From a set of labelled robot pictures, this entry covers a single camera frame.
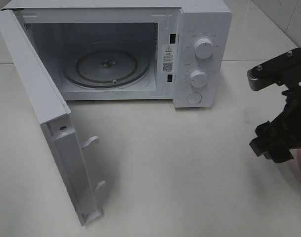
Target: turntable plate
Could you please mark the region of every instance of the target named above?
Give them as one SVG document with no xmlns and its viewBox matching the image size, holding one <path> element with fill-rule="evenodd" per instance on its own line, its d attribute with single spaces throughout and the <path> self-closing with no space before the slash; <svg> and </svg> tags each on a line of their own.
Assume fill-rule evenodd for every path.
<svg viewBox="0 0 301 237">
<path fill-rule="evenodd" d="M 136 81 L 148 71 L 150 57 L 145 51 L 128 44 L 116 44 L 115 49 L 105 46 L 96 43 L 72 50 L 63 68 L 65 77 L 84 87 L 109 88 Z"/>
</svg>

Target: screw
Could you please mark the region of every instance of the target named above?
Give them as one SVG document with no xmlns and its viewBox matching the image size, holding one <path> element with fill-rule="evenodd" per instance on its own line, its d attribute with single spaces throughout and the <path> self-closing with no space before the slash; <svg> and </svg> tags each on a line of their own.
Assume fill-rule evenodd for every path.
<svg viewBox="0 0 301 237">
<path fill-rule="evenodd" d="M 101 62 L 101 67 L 103 67 L 103 68 L 110 68 L 113 65 L 115 65 L 115 61 L 112 61 L 112 60 L 109 60 L 109 59 Z"/>
<path fill-rule="evenodd" d="M 257 71 L 261 71 L 262 70 L 262 65 L 258 65 L 256 66 Z"/>
<path fill-rule="evenodd" d="M 290 50 L 289 52 L 287 52 L 287 56 L 288 56 L 288 57 L 292 57 L 292 55 L 293 55 L 293 53 L 292 53 L 291 50 Z"/>
<path fill-rule="evenodd" d="M 60 132 L 64 132 L 64 131 L 66 131 L 66 130 L 67 130 L 67 127 L 66 127 L 66 126 L 63 126 L 63 127 L 61 127 L 61 128 L 59 129 Z"/>
</svg>

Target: control panel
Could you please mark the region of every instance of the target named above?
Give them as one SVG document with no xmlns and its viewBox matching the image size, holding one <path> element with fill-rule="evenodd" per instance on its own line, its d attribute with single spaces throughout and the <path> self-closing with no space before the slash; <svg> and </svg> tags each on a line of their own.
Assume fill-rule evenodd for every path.
<svg viewBox="0 0 301 237">
<path fill-rule="evenodd" d="M 212 105 L 231 16 L 230 12 L 184 13 L 173 93 L 176 108 Z"/>
</svg>

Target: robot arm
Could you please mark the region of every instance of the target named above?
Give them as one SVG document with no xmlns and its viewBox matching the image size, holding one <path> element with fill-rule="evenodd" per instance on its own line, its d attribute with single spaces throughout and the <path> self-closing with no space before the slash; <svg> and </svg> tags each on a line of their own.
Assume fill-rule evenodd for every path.
<svg viewBox="0 0 301 237">
<path fill-rule="evenodd" d="M 269 85 L 283 85 L 288 90 L 284 110 L 272 122 L 256 128 L 257 137 L 250 143 L 259 157 L 275 163 L 293 159 L 290 149 L 301 148 L 301 48 L 288 51 L 247 71 L 249 85 L 258 91 Z"/>
</svg>

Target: qr code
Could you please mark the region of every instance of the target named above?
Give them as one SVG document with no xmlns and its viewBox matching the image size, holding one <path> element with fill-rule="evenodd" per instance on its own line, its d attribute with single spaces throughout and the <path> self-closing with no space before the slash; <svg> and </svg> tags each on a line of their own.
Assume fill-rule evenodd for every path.
<svg viewBox="0 0 301 237">
<path fill-rule="evenodd" d="M 164 63 L 163 71 L 172 71 L 173 63 Z"/>
</svg>

